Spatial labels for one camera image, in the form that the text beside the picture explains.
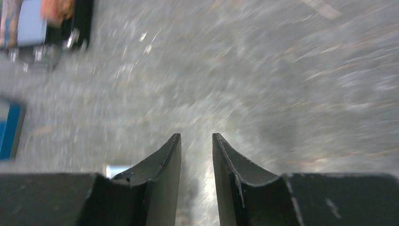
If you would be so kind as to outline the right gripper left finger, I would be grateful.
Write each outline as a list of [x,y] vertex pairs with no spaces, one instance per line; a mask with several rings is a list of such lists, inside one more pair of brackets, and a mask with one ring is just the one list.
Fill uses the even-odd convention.
[[3,226],[172,226],[182,162],[173,134],[137,165],[99,173],[1,174]]

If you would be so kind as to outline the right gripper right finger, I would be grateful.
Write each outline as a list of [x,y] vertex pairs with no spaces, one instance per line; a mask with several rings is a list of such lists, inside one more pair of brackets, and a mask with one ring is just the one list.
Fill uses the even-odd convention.
[[223,226],[396,226],[399,181],[382,173],[273,174],[215,133],[213,165]]

